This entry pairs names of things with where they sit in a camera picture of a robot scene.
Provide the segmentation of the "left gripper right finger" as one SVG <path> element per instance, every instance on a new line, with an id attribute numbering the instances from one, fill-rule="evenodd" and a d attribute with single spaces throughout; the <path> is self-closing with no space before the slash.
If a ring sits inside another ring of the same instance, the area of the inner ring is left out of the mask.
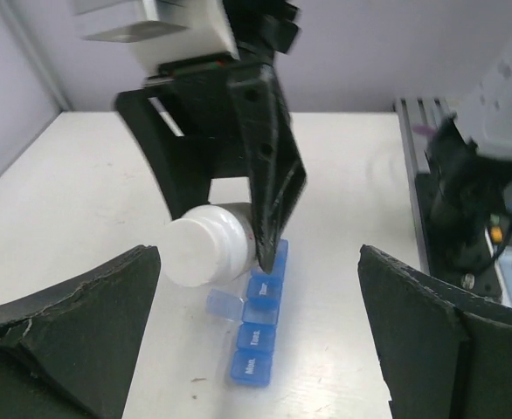
<path id="1" fill-rule="evenodd" d="M 371 245 L 361 293 L 395 418 L 512 418 L 512 308 Z"/>

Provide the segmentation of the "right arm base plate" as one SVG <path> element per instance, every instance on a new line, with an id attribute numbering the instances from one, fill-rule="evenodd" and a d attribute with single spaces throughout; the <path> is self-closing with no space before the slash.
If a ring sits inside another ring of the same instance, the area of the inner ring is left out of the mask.
<path id="1" fill-rule="evenodd" d="M 477 269 L 491 258 L 485 233 L 463 244 L 455 240 L 455 231 L 437 231 L 429 224 L 432 204 L 439 189 L 425 173 L 415 175 L 412 192 L 412 214 L 419 260 L 423 272 L 464 290 L 464 279 L 470 269 Z"/>

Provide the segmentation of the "blue weekly pill organizer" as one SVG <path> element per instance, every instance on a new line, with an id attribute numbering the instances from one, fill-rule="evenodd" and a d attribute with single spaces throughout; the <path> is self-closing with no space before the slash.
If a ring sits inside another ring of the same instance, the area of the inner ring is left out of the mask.
<path id="1" fill-rule="evenodd" d="M 264 388 L 271 381 L 288 251 L 288 241 L 281 240 L 272 272 L 252 269 L 242 297 L 213 289 L 206 298 L 206 312 L 238 324 L 229 364 L 237 385 Z"/>

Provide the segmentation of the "white cap pill bottle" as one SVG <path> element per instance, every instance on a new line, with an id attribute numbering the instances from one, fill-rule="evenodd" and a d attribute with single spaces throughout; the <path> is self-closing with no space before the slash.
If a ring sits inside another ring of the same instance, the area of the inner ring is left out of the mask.
<path id="1" fill-rule="evenodd" d="M 164 276 L 184 287 L 232 281 L 257 261 L 250 203 L 198 206 L 163 227 Z"/>

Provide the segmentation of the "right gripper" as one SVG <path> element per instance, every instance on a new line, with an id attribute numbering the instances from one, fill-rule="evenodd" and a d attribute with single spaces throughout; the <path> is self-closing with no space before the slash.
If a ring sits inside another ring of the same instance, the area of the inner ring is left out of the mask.
<path id="1" fill-rule="evenodd" d="M 144 88 L 114 100 L 172 219 L 209 202 L 211 179 L 248 177 L 266 273 L 307 181 L 274 58 L 242 52 L 240 60 L 215 55 L 160 65 Z"/>

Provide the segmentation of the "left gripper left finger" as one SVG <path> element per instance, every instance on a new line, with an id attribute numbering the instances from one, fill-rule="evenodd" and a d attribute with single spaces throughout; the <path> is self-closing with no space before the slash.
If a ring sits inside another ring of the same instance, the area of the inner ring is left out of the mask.
<path id="1" fill-rule="evenodd" d="M 139 245 L 0 305 L 0 418 L 120 418 L 161 259 Z"/>

